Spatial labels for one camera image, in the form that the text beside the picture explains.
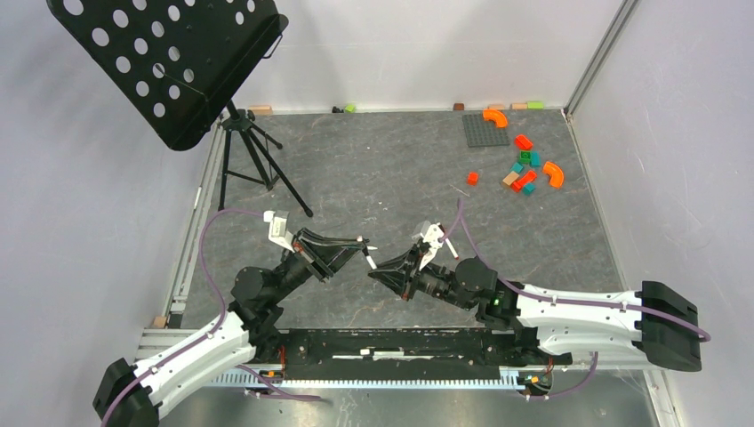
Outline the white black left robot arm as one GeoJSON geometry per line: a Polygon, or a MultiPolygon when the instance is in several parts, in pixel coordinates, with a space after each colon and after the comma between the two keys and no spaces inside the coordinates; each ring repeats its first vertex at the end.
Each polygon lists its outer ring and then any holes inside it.
{"type": "Polygon", "coordinates": [[[326,238],[306,228],[269,229],[284,250],[273,269],[246,267],[234,284],[233,301],[207,325],[155,356],[111,363],[92,406],[103,426],[157,426],[195,391],[238,365],[269,362],[279,351],[275,328],[280,302],[310,278],[326,281],[355,255],[376,265],[368,239],[326,238]]]}

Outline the white pen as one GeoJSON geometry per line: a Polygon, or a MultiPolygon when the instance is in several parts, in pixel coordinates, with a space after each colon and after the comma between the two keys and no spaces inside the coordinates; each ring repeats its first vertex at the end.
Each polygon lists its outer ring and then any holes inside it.
{"type": "Polygon", "coordinates": [[[377,264],[373,260],[373,257],[371,255],[367,255],[365,258],[366,258],[366,260],[367,260],[367,262],[368,262],[368,264],[370,266],[370,269],[371,270],[376,270],[377,269],[377,264]]]}
{"type": "Polygon", "coordinates": [[[455,260],[459,260],[460,259],[459,253],[457,252],[457,250],[456,250],[454,244],[452,243],[452,241],[450,239],[446,239],[445,240],[445,245],[447,246],[448,250],[451,252],[453,258],[455,260]]]}

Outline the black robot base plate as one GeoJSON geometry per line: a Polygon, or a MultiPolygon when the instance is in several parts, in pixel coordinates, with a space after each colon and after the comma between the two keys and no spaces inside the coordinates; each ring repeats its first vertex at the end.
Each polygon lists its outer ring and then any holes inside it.
{"type": "Polygon", "coordinates": [[[573,357],[482,327],[296,328],[259,345],[251,361],[280,365],[286,380],[493,380],[502,367],[569,366],[573,357]]]}

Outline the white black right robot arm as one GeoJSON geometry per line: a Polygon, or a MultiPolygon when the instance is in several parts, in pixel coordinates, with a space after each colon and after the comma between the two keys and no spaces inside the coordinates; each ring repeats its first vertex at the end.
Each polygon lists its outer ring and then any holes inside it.
{"type": "Polygon", "coordinates": [[[698,309],[662,282],[619,293],[556,291],[504,280],[478,257],[449,269],[428,262],[429,255],[429,246],[415,244],[368,275],[405,301],[421,292],[475,310],[477,322],[513,333],[514,352],[525,363],[597,352],[679,372],[702,369],[698,309]]]}

